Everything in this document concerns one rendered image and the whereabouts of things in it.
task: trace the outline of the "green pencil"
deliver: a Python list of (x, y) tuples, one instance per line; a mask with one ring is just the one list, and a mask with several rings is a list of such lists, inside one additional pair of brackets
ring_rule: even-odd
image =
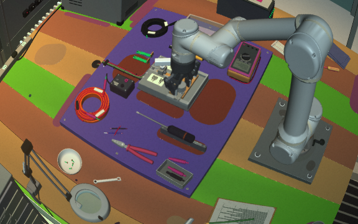
[(254, 218), (249, 218), (249, 219), (246, 219), (246, 220), (224, 221), (224, 222), (209, 222), (209, 223), (205, 223), (205, 224), (232, 223), (232, 222), (245, 222), (245, 221), (252, 221), (252, 220), (254, 220)]

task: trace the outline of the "wrench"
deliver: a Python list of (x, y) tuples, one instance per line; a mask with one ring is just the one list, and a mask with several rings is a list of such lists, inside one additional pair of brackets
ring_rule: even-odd
[(110, 182), (110, 181), (121, 181), (121, 177), (113, 178), (113, 179), (105, 179), (105, 180), (94, 180), (95, 184), (103, 183), (103, 182)]

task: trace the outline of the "pliers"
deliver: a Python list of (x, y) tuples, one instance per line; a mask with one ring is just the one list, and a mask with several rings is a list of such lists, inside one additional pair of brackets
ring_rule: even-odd
[(138, 157), (139, 159), (142, 159), (145, 162), (148, 162), (149, 164), (153, 164), (154, 161), (151, 159), (148, 159), (142, 155), (140, 155), (138, 152), (143, 152), (146, 153), (148, 155), (151, 156), (157, 156), (156, 152), (147, 150), (147, 149), (142, 149), (141, 147), (135, 147), (135, 146), (131, 146), (130, 144), (125, 145), (125, 143), (123, 143), (122, 141), (118, 141), (115, 139), (111, 140), (114, 144), (116, 144), (117, 146), (121, 147), (121, 148), (126, 148), (126, 151), (129, 151), (130, 153), (132, 153), (133, 155), (135, 155), (136, 157)]

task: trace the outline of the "gray robot arm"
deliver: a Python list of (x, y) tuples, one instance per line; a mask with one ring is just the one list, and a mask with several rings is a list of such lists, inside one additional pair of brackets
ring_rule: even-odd
[(172, 75), (164, 82), (174, 93), (183, 77), (187, 82), (197, 74), (200, 63), (195, 55), (225, 68), (233, 59), (233, 48), (242, 41), (253, 40), (287, 40), (285, 61), (293, 75), (290, 96), (285, 119), (278, 127), (270, 152), (279, 162), (292, 164), (314, 133), (316, 122), (309, 119), (312, 105), (321, 107), (314, 91), (333, 44), (331, 28), (322, 18), (304, 14), (282, 19), (236, 17), (211, 36), (199, 31), (195, 21), (181, 19), (172, 32)]

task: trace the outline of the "green clip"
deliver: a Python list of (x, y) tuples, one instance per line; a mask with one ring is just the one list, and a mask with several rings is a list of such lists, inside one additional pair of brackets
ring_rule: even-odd
[(141, 52), (140, 50), (137, 50), (136, 53), (140, 54), (140, 55), (143, 55), (143, 56), (146, 56), (146, 57), (153, 57), (153, 55), (154, 55), (154, 52), (152, 52), (151, 54), (148, 54), (148, 53), (145, 53), (145, 52)]
[(138, 56), (135, 56), (135, 55), (134, 55), (134, 59), (139, 60), (139, 61), (144, 62), (144, 63), (147, 63), (149, 61), (149, 59), (148, 60), (142, 59), (142, 58), (140, 58)]

